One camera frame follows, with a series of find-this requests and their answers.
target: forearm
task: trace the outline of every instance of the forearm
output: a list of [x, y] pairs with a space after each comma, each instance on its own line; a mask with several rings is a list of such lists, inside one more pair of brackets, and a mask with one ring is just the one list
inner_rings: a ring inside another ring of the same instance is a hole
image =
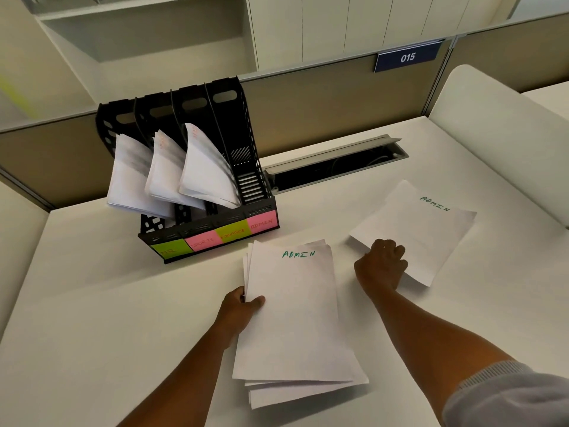
[[119, 427], [203, 426], [226, 345], [212, 327]]
[[433, 316], [391, 288], [377, 290], [372, 301], [437, 418], [461, 381], [490, 364], [512, 359], [482, 337]]

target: green sticky note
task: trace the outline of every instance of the green sticky note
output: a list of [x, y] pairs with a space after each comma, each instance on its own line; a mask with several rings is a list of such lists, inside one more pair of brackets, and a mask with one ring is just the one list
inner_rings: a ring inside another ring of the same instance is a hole
[[238, 222], [231, 223], [231, 225], [222, 226], [221, 228], [217, 228], [215, 232], [217, 232], [217, 235], [221, 237], [221, 240], [224, 243], [252, 235], [251, 229], [247, 224], [247, 220], [240, 220]]
[[150, 247], [156, 250], [158, 254], [164, 259], [170, 259], [182, 254], [194, 252], [191, 248], [189, 248], [188, 243], [186, 243], [184, 240], [168, 241], [167, 243], [154, 244]]

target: blue sign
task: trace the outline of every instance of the blue sign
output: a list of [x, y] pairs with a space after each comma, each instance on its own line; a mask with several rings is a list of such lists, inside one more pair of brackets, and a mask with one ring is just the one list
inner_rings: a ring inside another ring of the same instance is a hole
[[440, 42], [380, 53], [377, 55], [374, 72], [388, 71], [397, 69], [397, 67], [409, 66], [410, 64], [432, 61], [437, 57], [442, 44], [443, 41], [441, 40]]

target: grey sleeve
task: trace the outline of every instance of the grey sleeve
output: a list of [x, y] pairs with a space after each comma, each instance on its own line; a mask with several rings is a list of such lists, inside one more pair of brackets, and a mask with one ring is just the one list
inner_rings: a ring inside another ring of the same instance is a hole
[[569, 380], [502, 361], [459, 385], [443, 421], [446, 427], [567, 427]]

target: pink sticky note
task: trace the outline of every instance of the pink sticky note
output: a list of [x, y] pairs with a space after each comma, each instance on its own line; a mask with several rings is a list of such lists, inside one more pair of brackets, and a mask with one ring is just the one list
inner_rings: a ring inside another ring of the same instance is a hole
[[209, 249], [210, 247], [223, 244], [223, 241], [217, 235], [217, 232], [210, 230], [209, 232], [204, 232], [193, 237], [186, 238], [186, 242], [192, 248], [193, 251], [200, 251], [203, 249]]
[[247, 223], [249, 224], [249, 228], [251, 228], [252, 233], [275, 228], [279, 224], [276, 220], [276, 211], [269, 211], [267, 213], [249, 217], [247, 219]]

